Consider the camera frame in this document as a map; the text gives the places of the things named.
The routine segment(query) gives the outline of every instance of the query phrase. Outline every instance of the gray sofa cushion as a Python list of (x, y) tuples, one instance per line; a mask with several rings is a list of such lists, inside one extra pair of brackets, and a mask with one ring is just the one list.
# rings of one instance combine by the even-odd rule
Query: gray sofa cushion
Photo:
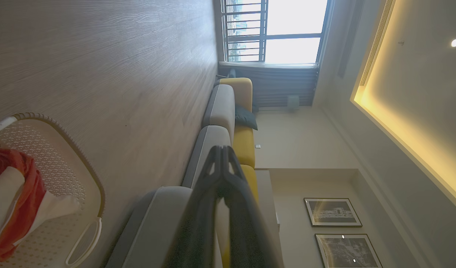
[(219, 125), (228, 130), (231, 145), (235, 133), (235, 93), (230, 85), (217, 85), (213, 88), (202, 126)]
[[(162, 267), (192, 189), (160, 187), (143, 197), (119, 238), (106, 268)], [(215, 237), (215, 267), (221, 254)]]
[(230, 146), (228, 130), (218, 125), (204, 127), (195, 142), (182, 186), (193, 188), (197, 183), (203, 164), (213, 146)]

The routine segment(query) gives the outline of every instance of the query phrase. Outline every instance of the window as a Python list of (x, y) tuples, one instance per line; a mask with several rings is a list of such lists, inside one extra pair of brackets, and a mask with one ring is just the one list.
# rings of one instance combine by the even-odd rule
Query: window
[(318, 63), (330, 0), (222, 0), (226, 61)]

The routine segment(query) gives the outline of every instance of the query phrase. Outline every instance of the black and white photo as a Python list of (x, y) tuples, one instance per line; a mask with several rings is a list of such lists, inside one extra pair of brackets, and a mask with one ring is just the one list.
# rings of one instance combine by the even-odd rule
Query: black and white photo
[(313, 227), (362, 227), (348, 198), (305, 198)]
[(316, 234), (324, 268), (381, 268), (366, 234)]

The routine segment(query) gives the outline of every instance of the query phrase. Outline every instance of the sofa armrest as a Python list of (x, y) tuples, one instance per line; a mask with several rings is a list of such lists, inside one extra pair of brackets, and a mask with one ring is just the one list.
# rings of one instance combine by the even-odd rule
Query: sofa armrest
[(230, 85), (235, 93), (235, 103), (251, 112), (253, 105), (253, 83), (249, 78), (222, 78), (219, 84)]

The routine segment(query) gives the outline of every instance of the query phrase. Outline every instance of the sofa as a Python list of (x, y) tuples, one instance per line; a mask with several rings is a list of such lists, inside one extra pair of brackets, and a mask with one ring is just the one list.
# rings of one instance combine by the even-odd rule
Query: sofa
[[(250, 79), (218, 80), (206, 107), (182, 186), (160, 187), (138, 202), (106, 268), (146, 267), (147, 264), (161, 267), (191, 190), (213, 146), (232, 146), (253, 197), (258, 201), (253, 129), (235, 125), (235, 105), (251, 111)], [(228, 219), (229, 210), (222, 200), (216, 207), (214, 260), (217, 268), (229, 267)]]

